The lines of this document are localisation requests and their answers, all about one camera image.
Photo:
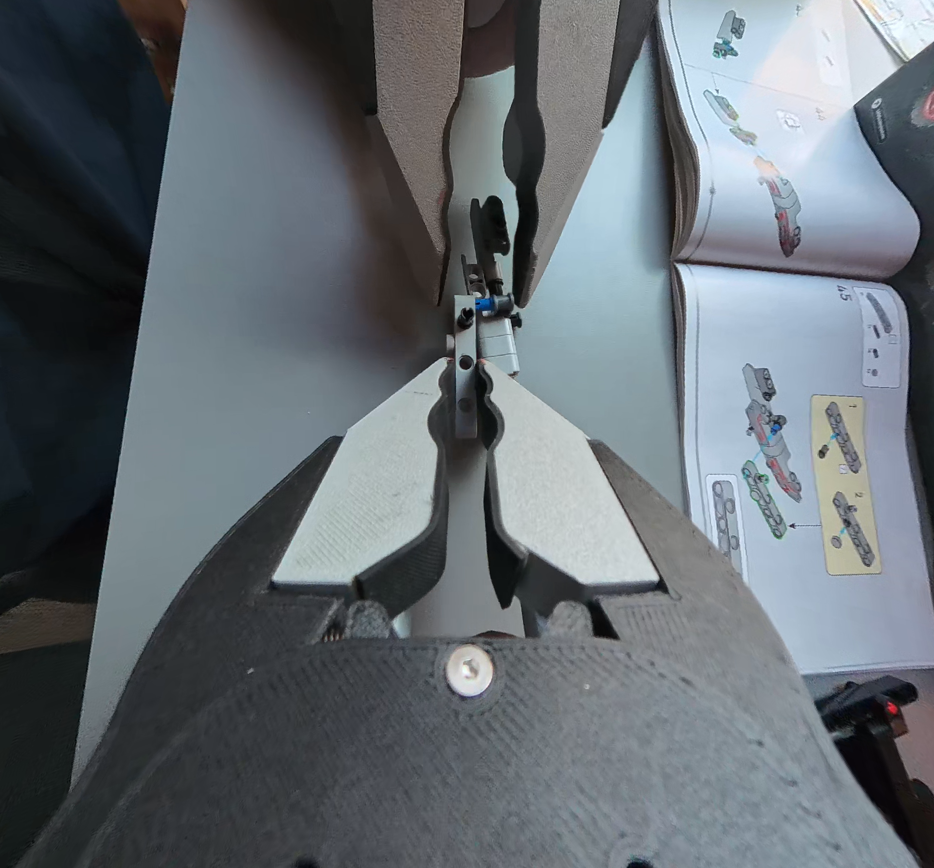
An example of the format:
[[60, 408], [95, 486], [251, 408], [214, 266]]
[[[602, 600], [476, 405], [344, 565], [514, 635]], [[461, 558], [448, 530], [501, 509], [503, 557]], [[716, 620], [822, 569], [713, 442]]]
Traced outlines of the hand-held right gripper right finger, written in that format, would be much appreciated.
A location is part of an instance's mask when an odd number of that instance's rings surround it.
[[487, 565], [501, 607], [656, 590], [659, 571], [587, 435], [489, 361], [477, 384]]

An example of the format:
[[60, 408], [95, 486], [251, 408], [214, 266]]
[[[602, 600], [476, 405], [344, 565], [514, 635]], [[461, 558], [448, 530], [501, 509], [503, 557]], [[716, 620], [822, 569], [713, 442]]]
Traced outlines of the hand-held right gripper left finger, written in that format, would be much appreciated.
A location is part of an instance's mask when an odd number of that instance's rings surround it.
[[272, 576], [278, 590], [369, 600], [395, 618], [447, 561], [450, 361], [440, 358], [337, 445]]

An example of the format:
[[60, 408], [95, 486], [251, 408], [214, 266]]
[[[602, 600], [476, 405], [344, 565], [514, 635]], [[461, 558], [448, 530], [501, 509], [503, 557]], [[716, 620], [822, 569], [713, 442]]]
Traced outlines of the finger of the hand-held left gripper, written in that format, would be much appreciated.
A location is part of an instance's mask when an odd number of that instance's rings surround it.
[[530, 301], [602, 138], [620, 0], [521, 0], [503, 158], [516, 187], [516, 301]]
[[373, 148], [414, 286], [443, 297], [451, 254], [449, 138], [462, 89], [465, 0], [372, 0]]

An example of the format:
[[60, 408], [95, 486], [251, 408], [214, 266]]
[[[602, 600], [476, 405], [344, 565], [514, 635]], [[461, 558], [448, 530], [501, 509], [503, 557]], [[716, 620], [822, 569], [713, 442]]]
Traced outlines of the grey lego beam with pins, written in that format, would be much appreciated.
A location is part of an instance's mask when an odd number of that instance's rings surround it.
[[476, 295], [453, 299], [453, 322], [447, 349], [454, 367], [453, 434], [459, 442], [477, 439], [478, 360]]

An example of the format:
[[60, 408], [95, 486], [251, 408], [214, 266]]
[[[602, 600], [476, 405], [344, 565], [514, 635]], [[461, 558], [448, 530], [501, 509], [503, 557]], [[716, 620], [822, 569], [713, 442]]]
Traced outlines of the grey technic sub-assembly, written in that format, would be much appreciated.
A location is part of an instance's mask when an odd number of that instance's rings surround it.
[[466, 292], [473, 300], [478, 356], [508, 376], [520, 373], [515, 330], [522, 325], [515, 296], [503, 274], [500, 258], [511, 250], [503, 202], [495, 195], [471, 201], [473, 262], [461, 257]]

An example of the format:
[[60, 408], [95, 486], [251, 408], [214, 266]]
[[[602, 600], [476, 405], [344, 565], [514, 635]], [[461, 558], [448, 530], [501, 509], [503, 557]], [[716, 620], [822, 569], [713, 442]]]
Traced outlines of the lego instruction booklet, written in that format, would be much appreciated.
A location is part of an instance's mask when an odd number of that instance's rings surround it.
[[657, 26], [691, 519], [800, 673], [931, 669], [886, 283], [919, 223], [858, 126], [840, 3], [660, 0]]

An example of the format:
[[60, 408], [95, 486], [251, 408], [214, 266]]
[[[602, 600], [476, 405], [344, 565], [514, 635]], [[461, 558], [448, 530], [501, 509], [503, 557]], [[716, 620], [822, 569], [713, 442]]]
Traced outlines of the dark printed lego set box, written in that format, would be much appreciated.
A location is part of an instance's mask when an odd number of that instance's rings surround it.
[[902, 273], [933, 286], [933, 45], [928, 45], [855, 105], [859, 127], [920, 224], [916, 250]]

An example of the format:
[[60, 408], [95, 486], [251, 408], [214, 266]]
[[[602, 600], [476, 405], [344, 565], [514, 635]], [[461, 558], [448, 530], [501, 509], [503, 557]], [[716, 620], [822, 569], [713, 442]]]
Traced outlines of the black stand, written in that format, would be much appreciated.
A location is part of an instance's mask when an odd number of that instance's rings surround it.
[[933, 865], [933, 794], [909, 776], [897, 747], [908, 734], [904, 708], [914, 684], [893, 675], [847, 681], [814, 699], [838, 752], [870, 801], [921, 866]]

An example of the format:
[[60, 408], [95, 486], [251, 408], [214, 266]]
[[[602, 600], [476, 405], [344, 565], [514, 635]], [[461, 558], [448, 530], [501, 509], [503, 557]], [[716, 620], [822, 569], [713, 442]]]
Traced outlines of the person's dark blue clothing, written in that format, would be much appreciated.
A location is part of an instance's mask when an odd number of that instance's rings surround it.
[[108, 517], [169, 112], [118, 0], [1, 0], [2, 577]]

